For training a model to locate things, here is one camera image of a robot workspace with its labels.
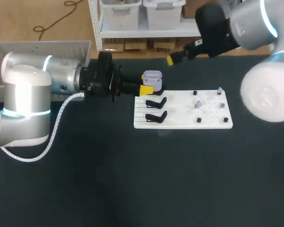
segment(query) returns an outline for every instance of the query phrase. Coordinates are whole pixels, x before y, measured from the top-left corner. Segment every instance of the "brown cable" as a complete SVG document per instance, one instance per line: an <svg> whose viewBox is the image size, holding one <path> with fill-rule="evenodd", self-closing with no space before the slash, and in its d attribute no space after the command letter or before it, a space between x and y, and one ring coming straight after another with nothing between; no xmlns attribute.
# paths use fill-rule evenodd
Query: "brown cable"
<svg viewBox="0 0 284 227"><path fill-rule="evenodd" d="M59 20L57 20L56 22L54 22L52 25L50 25L50 26L47 27L47 28L44 28L43 26L36 26L36 27L34 27L34 28L33 28L33 31L34 31L34 32L41 32L41 34L40 34L40 36L39 36L39 41L41 41L41 38L42 38L42 36L43 36L43 33L44 33L46 30L50 29L52 26L54 26L55 24L57 24L59 21L63 20L64 18L66 18L67 16L69 16L70 14L72 14L72 13L76 10L77 5L78 5L79 3L81 3L81 2L83 2L83 1L84 1L84 0L80 0L80 1L77 1L77 2L74 2L74 1L66 1L66 2L64 2L64 5L65 5L65 6L75 6L74 9L73 9L70 13L66 14L64 17L60 18Z"/></svg>

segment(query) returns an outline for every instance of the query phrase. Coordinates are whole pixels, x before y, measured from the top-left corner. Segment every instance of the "white board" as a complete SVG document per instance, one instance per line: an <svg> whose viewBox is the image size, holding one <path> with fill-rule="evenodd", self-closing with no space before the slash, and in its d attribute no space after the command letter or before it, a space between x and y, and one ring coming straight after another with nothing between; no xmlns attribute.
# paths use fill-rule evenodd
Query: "white board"
<svg viewBox="0 0 284 227"><path fill-rule="evenodd" d="M146 100L160 103L166 97L162 109L148 108ZM202 106L195 108L198 101ZM163 123L147 122L146 114L160 117L167 111ZM231 129L232 119L225 91L220 95L217 90L164 91L161 96L142 96L135 98L133 125L137 129Z"/></svg>

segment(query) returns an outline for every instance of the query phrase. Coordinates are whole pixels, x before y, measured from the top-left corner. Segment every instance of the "black tabletop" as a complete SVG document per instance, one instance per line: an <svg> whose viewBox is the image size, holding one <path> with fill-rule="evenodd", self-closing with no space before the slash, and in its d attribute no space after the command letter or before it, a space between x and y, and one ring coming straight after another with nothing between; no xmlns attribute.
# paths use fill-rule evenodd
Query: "black tabletop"
<svg viewBox="0 0 284 227"><path fill-rule="evenodd" d="M257 119L240 98L263 58L116 61L129 74L161 70L168 90L222 87L233 128L141 130L134 97L72 102L40 161L0 150L0 227L284 227L284 122ZM11 151L34 157L45 147Z"/></svg>

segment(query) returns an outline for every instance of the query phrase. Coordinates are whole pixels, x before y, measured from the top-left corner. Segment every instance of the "metal shelf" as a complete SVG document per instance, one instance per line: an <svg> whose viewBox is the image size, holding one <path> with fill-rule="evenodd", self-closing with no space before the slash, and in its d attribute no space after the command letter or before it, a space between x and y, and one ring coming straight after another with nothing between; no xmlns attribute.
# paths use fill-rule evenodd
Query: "metal shelf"
<svg viewBox="0 0 284 227"><path fill-rule="evenodd" d="M136 31L111 31L105 19L104 12L98 18L98 0L89 0L89 10L94 29L97 50L103 50L102 38L160 38L160 37L196 37L200 36L194 19L181 18L178 29L151 31L148 27L145 7L139 10L139 27Z"/></svg>
<svg viewBox="0 0 284 227"><path fill-rule="evenodd" d="M178 29L175 30L149 30L147 12L145 7L139 10L139 27L135 31L111 31L108 28L105 15L100 18L101 38L159 38L159 37L194 37L200 36L194 19L181 18Z"/></svg>

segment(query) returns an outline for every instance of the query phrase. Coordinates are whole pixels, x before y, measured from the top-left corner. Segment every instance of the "gray tray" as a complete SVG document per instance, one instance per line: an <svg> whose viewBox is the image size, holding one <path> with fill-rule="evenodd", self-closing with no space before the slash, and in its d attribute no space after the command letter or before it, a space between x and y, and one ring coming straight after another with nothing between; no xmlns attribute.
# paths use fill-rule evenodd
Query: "gray tray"
<svg viewBox="0 0 284 227"><path fill-rule="evenodd" d="M91 41L11 42L0 43L0 102L4 101L1 64L9 52L52 55L60 58L79 59L87 66L90 60ZM63 101L67 96L52 95L52 101Z"/></svg>

